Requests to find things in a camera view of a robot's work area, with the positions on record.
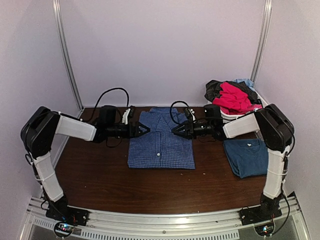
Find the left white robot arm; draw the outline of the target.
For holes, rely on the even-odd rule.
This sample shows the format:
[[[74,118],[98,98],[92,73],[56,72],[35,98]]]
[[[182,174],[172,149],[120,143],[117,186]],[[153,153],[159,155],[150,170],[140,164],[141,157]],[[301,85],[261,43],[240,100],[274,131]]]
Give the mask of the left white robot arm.
[[[41,106],[32,115],[20,132],[35,178],[42,186],[46,197],[53,203],[64,197],[51,160],[52,143],[56,135],[102,143],[108,138],[132,139],[142,137],[151,130],[141,122],[131,122],[135,108],[127,108],[120,121],[116,121],[119,110],[112,105],[103,106],[97,118],[83,120],[52,111]]]

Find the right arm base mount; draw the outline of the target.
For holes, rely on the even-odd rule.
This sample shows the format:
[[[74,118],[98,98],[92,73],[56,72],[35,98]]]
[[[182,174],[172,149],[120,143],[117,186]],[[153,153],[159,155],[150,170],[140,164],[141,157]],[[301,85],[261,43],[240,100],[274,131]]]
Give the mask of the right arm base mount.
[[[282,195],[273,199],[260,195],[260,205],[255,207],[243,207],[239,211],[239,217],[243,226],[269,221],[272,218],[280,217],[282,211],[280,209],[280,200]]]

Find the blue polo shirt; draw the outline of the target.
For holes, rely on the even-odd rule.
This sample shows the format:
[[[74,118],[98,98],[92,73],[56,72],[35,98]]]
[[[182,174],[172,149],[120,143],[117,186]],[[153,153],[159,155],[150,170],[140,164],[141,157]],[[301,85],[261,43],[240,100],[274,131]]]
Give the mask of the blue polo shirt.
[[[239,178],[267,174],[268,150],[261,139],[225,140],[223,147],[232,172]]]

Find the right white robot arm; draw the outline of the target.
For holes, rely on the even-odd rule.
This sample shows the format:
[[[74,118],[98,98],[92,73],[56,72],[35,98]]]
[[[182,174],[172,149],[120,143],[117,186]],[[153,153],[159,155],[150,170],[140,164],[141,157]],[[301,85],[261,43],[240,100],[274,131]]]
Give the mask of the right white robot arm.
[[[186,120],[178,123],[171,131],[185,139],[211,135],[224,141],[248,133],[259,132],[268,152],[266,182],[260,201],[265,202],[256,210],[259,220],[268,220],[275,212],[275,201],[283,194],[283,185],[288,172],[288,157],[295,146],[294,126],[275,104],[253,110],[244,115],[227,119],[219,106],[207,104],[203,107],[204,117],[197,119],[194,111],[185,108]]]

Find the blue checkered shirt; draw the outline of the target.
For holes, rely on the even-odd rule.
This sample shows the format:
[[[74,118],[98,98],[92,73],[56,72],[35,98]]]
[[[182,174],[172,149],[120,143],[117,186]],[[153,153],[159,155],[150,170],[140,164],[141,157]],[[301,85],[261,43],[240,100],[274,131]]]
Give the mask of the blue checkered shirt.
[[[187,169],[196,168],[191,139],[176,136],[172,129],[186,121],[176,108],[153,107],[142,111],[139,122],[150,128],[144,136],[129,142],[127,165],[130,169]]]

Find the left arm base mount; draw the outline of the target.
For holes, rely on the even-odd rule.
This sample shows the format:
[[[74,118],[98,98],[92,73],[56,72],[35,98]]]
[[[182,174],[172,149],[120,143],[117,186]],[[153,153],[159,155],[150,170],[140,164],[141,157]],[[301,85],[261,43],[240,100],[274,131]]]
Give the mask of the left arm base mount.
[[[65,194],[57,201],[50,200],[48,196],[45,196],[44,200],[48,202],[48,207],[45,213],[47,218],[74,226],[85,227],[87,225],[89,211],[70,207]]]

